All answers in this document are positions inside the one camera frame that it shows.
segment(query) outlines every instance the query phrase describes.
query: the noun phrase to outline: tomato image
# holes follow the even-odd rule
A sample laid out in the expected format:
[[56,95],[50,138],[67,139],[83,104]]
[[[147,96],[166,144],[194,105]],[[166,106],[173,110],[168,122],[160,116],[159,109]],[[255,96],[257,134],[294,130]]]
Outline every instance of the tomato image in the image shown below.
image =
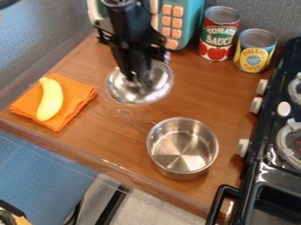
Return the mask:
[[207,54],[207,47],[202,41],[200,41],[199,54],[201,54],[201,55]]
[[233,46],[229,47],[228,50],[227,50],[227,57],[230,57],[231,53],[232,53],[232,49],[233,49]]
[[226,49],[223,49],[223,48],[211,48],[209,51],[208,51],[208,57],[211,59],[211,60],[221,60],[225,57],[226,55]]

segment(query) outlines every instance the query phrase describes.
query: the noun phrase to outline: gray wall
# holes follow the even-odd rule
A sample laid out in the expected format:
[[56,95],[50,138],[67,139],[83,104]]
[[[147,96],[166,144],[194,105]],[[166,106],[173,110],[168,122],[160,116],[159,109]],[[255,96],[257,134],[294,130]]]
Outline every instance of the gray wall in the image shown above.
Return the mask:
[[87,22],[85,0],[22,0],[0,11],[0,90]]
[[207,0],[207,6],[212,5],[236,9],[242,17],[240,31],[255,27],[269,30],[280,46],[301,35],[300,0]]

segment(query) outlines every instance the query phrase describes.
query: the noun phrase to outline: stove burner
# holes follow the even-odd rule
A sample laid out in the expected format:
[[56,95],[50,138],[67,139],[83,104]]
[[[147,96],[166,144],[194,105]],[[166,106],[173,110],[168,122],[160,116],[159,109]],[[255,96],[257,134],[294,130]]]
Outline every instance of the stove burner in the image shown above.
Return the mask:
[[301,160],[301,130],[288,134],[286,145],[294,151],[295,157]]
[[301,170],[301,122],[293,118],[281,128],[276,137],[279,156],[292,167]]
[[301,83],[297,85],[296,92],[297,94],[301,95]]
[[291,100],[301,105],[301,73],[297,73],[296,78],[293,79],[288,86],[288,93]]

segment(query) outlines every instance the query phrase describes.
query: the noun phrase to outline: stove knob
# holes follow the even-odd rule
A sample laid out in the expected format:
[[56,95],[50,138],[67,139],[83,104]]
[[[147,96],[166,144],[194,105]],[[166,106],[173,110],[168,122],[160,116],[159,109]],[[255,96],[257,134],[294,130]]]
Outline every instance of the stove knob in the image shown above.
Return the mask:
[[266,92],[268,85],[267,79],[261,79],[260,82],[257,85],[256,93],[259,95],[264,95],[264,92]]
[[262,103],[262,98],[255,97],[251,104],[250,112],[254,114],[258,114],[259,110],[261,109],[261,103]]
[[236,154],[244,158],[246,156],[246,151],[247,151],[247,147],[249,146],[249,142],[250,142],[249,139],[240,139]]
[[277,107],[277,113],[278,115],[280,115],[281,117],[286,117],[290,114],[290,104],[288,102],[281,102],[278,107]]

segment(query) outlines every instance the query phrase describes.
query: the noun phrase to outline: can label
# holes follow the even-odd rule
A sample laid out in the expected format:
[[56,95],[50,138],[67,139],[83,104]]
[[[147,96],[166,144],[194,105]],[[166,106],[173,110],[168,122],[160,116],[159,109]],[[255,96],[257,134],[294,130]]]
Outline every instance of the can label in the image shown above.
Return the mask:
[[269,65],[274,51],[275,46],[249,47],[239,41],[234,55],[234,64],[245,72],[259,73]]
[[217,25],[208,18],[204,19],[199,54],[209,61],[223,61],[232,50],[233,38],[238,30],[235,25]]

